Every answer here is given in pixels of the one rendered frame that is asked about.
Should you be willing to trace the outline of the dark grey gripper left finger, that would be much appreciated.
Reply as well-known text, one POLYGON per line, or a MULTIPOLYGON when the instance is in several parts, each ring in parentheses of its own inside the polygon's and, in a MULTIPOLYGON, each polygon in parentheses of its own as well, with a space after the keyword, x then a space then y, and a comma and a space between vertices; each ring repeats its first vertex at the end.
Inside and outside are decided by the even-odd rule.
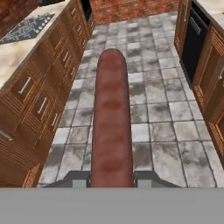
POLYGON ((90 171, 69 171, 67 175, 45 187, 48 188, 88 188, 90 187, 90 171))

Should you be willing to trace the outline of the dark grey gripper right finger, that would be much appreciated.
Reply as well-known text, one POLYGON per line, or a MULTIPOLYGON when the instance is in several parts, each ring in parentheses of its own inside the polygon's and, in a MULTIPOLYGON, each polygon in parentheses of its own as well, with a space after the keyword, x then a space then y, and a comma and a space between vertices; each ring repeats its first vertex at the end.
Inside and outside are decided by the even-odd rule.
POLYGON ((134 171, 134 187, 136 188, 177 188, 178 186, 161 179, 154 171, 134 171))

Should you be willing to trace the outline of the long brown sausage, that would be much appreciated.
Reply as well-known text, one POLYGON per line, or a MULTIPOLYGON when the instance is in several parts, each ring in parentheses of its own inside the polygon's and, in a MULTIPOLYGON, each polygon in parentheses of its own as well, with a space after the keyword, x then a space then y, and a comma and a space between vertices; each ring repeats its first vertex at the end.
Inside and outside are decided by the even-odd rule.
POLYGON ((109 48, 96 71, 91 161, 92 187, 132 187, 130 95, 126 60, 109 48))

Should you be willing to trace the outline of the wooden drawer front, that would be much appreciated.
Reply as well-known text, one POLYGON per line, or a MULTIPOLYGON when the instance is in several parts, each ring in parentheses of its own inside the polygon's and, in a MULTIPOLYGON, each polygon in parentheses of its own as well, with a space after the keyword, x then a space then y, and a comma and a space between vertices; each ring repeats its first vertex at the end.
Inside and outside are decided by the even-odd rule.
POLYGON ((0 106, 10 110, 16 116, 20 116, 32 93, 41 81, 42 75, 38 68, 28 62, 22 66, 18 72, 6 83, 6 87, 0 94, 0 106), (27 78, 31 76, 31 87, 25 94, 19 94, 18 91, 25 84, 27 78))
POLYGON ((48 69, 48 73, 56 71, 61 77, 66 73, 69 67, 69 63, 74 57, 74 48, 69 39, 64 43, 60 42, 57 45, 53 45, 51 41, 48 42, 48 53, 52 60, 51 65, 48 69), (69 52, 66 62, 63 62, 66 52, 69 52))
POLYGON ((56 94, 53 89, 48 85, 44 85, 32 100, 31 105, 28 107, 28 111, 22 119, 22 122, 18 125, 17 129, 21 133, 38 133, 44 120, 50 112, 55 96, 56 94), (45 97, 47 98, 45 106, 43 107, 41 113, 38 114, 37 111, 39 110, 45 97))
POLYGON ((60 123, 60 118, 63 114, 63 111, 58 106, 53 106, 49 116, 45 121, 45 125, 43 131, 41 132, 40 137, 38 138, 38 144, 50 144, 54 138, 55 132, 58 128, 60 123), (55 113, 58 113, 57 121, 55 122, 54 126, 51 126, 55 113))

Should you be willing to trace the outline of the wooden cupboard door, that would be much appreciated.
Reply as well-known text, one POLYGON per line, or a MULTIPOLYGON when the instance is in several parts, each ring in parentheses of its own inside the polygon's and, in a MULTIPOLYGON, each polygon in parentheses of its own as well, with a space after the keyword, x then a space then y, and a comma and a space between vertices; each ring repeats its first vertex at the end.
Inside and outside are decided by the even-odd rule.
POLYGON ((224 65, 224 37, 212 25, 206 34, 192 90, 202 110, 205 110, 224 65))
POLYGON ((220 163, 224 168, 224 96, 216 96, 210 101, 205 118, 220 163))
POLYGON ((187 16, 189 13, 190 4, 191 0, 179 0, 178 2, 178 16, 176 21, 174 45, 179 57, 181 57, 183 51, 183 44, 187 26, 187 16))

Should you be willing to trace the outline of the black dishwasher door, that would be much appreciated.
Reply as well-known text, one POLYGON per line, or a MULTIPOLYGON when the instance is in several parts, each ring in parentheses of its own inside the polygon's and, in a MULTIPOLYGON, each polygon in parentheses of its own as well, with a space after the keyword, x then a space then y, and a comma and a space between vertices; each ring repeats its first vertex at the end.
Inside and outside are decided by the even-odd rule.
POLYGON ((201 50, 206 39, 210 20, 194 3, 192 3, 190 9, 189 19, 186 27, 185 43, 180 62, 183 66, 183 70, 185 71, 185 77, 187 78, 188 83, 192 84, 193 77, 200 59, 201 50), (200 35, 198 35, 191 26, 189 22, 190 17, 192 17, 197 25, 201 28, 200 35))

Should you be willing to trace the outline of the black hob with knobs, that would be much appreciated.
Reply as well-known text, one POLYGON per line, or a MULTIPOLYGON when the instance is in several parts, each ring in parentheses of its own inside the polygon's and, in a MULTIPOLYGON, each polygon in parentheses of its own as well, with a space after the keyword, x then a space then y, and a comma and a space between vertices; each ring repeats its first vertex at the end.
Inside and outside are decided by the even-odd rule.
POLYGON ((46 13, 29 17, 21 21, 10 32, 0 39, 0 45, 35 39, 53 18, 53 14, 46 13))

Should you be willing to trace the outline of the black oven front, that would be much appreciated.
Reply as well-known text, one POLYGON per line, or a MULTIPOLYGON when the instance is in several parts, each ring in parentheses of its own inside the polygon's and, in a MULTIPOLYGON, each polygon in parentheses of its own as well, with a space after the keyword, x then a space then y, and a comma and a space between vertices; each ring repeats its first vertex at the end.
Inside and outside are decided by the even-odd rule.
POLYGON ((81 2, 81 5, 82 5, 82 9, 84 11, 86 21, 88 21, 91 14, 92 14, 92 8, 91 8, 90 0, 80 0, 80 2, 81 2))

